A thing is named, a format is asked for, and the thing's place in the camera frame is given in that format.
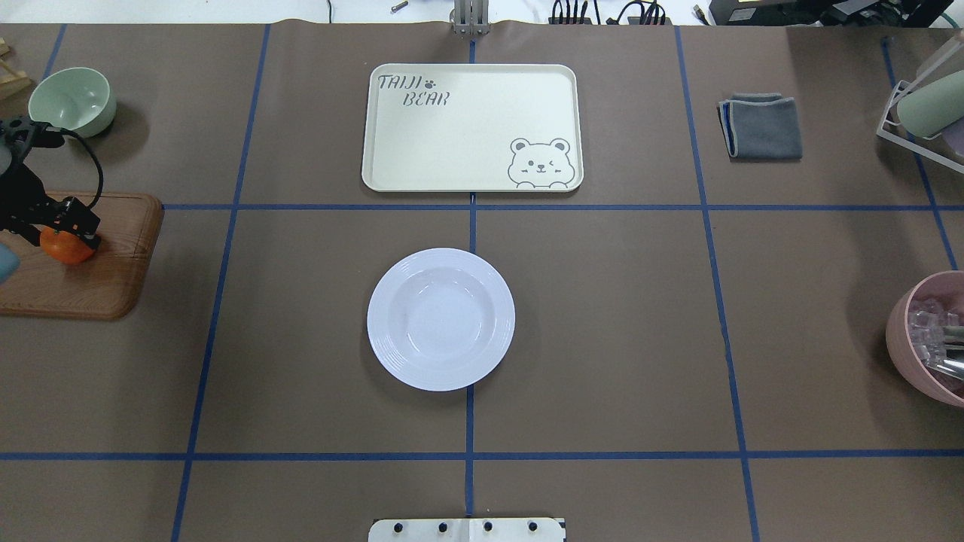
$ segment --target white floor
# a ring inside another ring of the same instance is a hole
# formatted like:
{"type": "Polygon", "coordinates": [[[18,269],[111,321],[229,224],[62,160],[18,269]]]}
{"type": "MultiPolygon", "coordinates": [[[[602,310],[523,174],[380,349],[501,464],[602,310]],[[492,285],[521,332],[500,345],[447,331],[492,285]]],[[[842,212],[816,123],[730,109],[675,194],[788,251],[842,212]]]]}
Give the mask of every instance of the white floor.
{"type": "MultiPolygon", "coordinates": [[[[334,22],[355,23],[447,21],[453,6],[452,0],[410,0],[406,8],[392,14],[391,6],[401,0],[331,1],[334,22]]],[[[693,15],[693,5],[699,4],[709,17],[709,3],[710,0],[662,0],[660,5],[675,24],[701,24],[693,15]]],[[[603,21],[616,16],[625,4],[625,0],[599,0],[603,21]]],[[[490,0],[490,20],[544,23],[551,7],[551,0],[490,0]]],[[[628,14],[636,15],[636,10],[631,8],[628,14]]],[[[964,22],[964,1],[955,1],[948,14],[964,22]]],[[[595,18],[591,0],[587,15],[595,18]]],[[[262,23],[288,18],[328,22],[328,4],[326,0],[0,1],[0,21],[10,23],[262,23]]],[[[949,24],[938,19],[934,26],[949,24]]]]}

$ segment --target white plate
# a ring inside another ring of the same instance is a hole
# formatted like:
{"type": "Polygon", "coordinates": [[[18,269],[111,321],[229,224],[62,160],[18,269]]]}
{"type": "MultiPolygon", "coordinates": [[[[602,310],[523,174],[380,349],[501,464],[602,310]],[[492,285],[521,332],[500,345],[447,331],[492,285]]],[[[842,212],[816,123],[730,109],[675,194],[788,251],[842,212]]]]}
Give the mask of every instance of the white plate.
{"type": "Polygon", "coordinates": [[[378,66],[368,82],[361,178],[378,191],[575,190],[576,75],[561,65],[378,66]]]}
{"type": "Polygon", "coordinates": [[[431,392],[478,382],[516,328],[509,286],[481,257],[429,249],[394,264],[368,303],[368,340],[395,378],[431,392]]]}

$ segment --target round white plate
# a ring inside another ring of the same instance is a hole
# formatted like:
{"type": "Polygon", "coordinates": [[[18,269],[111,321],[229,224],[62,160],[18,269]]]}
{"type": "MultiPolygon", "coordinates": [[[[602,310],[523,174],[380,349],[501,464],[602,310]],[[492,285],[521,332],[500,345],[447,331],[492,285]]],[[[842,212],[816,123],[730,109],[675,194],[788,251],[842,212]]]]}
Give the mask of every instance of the round white plate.
{"type": "Polygon", "coordinates": [[[368,340],[402,382],[431,392],[474,384],[502,361],[516,306],[498,271],[476,255],[429,249],[394,264],[368,303],[368,340]]]}

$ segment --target gray towel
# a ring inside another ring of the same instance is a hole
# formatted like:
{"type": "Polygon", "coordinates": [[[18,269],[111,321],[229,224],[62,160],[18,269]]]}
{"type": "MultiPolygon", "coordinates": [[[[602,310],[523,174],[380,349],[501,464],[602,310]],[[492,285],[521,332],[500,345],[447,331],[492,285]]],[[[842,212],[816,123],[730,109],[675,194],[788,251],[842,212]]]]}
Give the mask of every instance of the gray towel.
{"type": "Polygon", "coordinates": [[[734,94],[719,103],[726,148],[733,158],[793,160],[803,157],[796,102],[772,94],[734,94]]]}

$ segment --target wooden stand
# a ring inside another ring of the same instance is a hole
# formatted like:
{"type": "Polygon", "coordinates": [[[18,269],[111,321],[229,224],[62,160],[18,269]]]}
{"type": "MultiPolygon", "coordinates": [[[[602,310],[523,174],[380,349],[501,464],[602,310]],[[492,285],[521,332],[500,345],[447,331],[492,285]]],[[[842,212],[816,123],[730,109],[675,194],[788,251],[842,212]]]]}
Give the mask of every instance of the wooden stand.
{"type": "MultiPolygon", "coordinates": [[[[0,55],[10,51],[3,38],[0,38],[0,55]]],[[[18,93],[30,86],[30,78],[25,71],[17,71],[0,60],[0,99],[18,93]]]]}
{"type": "MultiPolygon", "coordinates": [[[[49,195],[62,200],[70,194],[49,195]]],[[[83,202],[93,196],[72,195],[83,202]]],[[[22,237],[0,232],[0,243],[20,258],[20,267],[0,285],[0,314],[113,320],[134,308],[161,229],[161,203],[144,194],[104,194],[94,212],[103,240],[78,265],[64,265],[22,237]]]]}

